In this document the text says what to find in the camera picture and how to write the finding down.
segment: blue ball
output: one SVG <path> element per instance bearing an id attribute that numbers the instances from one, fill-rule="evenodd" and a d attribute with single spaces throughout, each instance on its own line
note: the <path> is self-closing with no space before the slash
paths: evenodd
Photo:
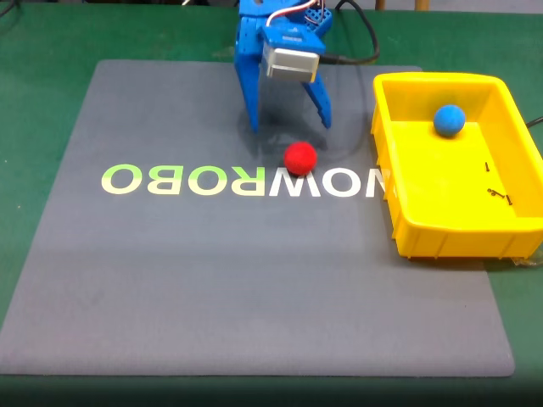
<path id="1" fill-rule="evenodd" d="M 444 137 L 455 136 L 465 123 L 466 115 L 454 104 L 447 104 L 439 109 L 434 116 L 435 130 Z"/>

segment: wire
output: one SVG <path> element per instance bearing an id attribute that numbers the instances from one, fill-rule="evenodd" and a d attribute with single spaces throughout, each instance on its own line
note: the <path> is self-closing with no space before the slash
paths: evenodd
<path id="1" fill-rule="evenodd" d="M 0 18 L 3 17 L 4 15 L 6 15 L 7 13 L 9 13 L 9 10 L 11 10 L 15 6 L 19 6 L 19 1 L 18 0 L 11 0 L 9 2 L 8 6 L 6 6 L 6 8 L 4 10 L 0 11 Z"/>
<path id="2" fill-rule="evenodd" d="M 270 14 L 270 17 L 268 17 L 268 20 L 266 22 L 266 27 L 269 27 L 272 20 L 275 19 L 276 17 L 285 15 L 285 14 L 294 13 L 296 11 L 305 10 L 306 8 L 311 7 L 315 3 L 316 3 L 316 0 L 309 0 L 309 2 L 303 3 L 300 6 L 281 8 L 278 11 L 274 11 L 273 13 Z"/>
<path id="3" fill-rule="evenodd" d="M 312 24 L 315 24 L 315 25 L 319 24 L 318 21 L 313 20 L 311 17 L 305 16 L 305 19 Z"/>
<path id="4" fill-rule="evenodd" d="M 543 123 L 543 116 L 538 117 L 537 119 L 534 119 L 532 121 L 529 121 L 526 123 L 526 127 L 530 128 L 532 125 L 538 125 L 539 123 Z"/>
<path id="5" fill-rule="evenodd" d="M 335 9 L 339 10 L 341 6 L 343 6 L 345 3 L 348 3 L 351 6 L 353 6 L 353 8 L 358 13 L 358 15 L 360 15 L 360 17 L 362 18 L 362 21 L 364 21 L 367 31 L 369 32 L 370 37 L 372 38 L 373 55 L 369 58 L 351 59 L 351 58 L 345 57 L 344 55 L 333 55 L 333 54 L 325 53 L 324 55 L 321 56 L 321 62 L 324 62 L 326 64 L 364 65 L 364 64 L 370 64 L 372 62 L 377 61 L 381 51 L 379 49 L 379 42 L 377 40 L 377 36 L 375 34 L 375 30 L 372 27 L 372 24 L 367 19 L 362 8 L 358 4 L 356 4 L 354 0 L 341 0 Z"/>
<path id="6" fill-rule="evenodd" d="M 319 19 L 319 23 L 322 23 L 323 18 L 324 18 L 324 0 L 321 0 L 321 18 Z"/>

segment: nowrobo logo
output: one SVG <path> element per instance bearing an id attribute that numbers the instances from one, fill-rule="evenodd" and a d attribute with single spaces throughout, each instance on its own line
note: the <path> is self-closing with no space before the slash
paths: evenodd
<path id="1" fill-rule="evenodd" d="M 114 182 L 115 175 L 122 171 L 132 173 L 132 180 L 127 185 L 119 185 Z M 232 191 L 242 197 L 276 197 L 281 188 L 286 188 L 291 197 L 299 197 L 304 184 L 307 184 L 312 197 L 321 197 L 322 192 L 339 198 L 354 197 L 362 189 L 361 178 L 353 170 L 347 168 L 332 168 L 327 170 L 320 182 L 312 173 L 305 177 L 296 178 L 294 181 L 286 168 L 277 168 L 273 181 L 266 188 L 266 169 L 256 167 L 255 170 L 246 171 L 242 167 L 228 168 L 225 170 L 214 165 L 205 165 L 191 170 L 188 175 L 188 189 L 203 196 L 216 195 L 223 192 L 230 180 Z M 185 174 L 183 165 L 157 165 L 148 172 L 147 190 L 155 195 L 180 195 L 182 194 L 182 179 Z M 216 176 L 216 184 L 212 187 L 202 188 L 199 178 L 204 173 L 213 173 Z M 350 178 L 350 186 L 340 189 L 334 185 L 336 176 Z M 376 182 L 384 191 L 383 177 L 379 169 L 370 169 L 367 174 L 366 194 L 367 198 L 375 196 Z M 136 191 L 143 183 L 143 172 L 133 164 L 118 164 L 104 172 L 102 176 L 102 188 L 114 195 L 122 195 Z"/>

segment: wooden leg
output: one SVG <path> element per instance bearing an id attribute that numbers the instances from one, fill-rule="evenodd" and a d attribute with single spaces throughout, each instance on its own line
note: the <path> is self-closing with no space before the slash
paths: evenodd
<path id="1" fill-rule="evenodd" d="M 428 11 L 430 10 L 430 0 L 415 0 L 416 11 Z"/>

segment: red ball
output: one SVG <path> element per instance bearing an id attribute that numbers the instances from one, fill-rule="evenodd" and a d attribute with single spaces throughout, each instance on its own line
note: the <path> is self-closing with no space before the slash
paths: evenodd
<path id="1" fill-rule="evenodd" d="M 295 142 L 285 150 L 283 159 L 288 171 L 305 176 L 315 168 L 316 151 L 308 142 Z"/>

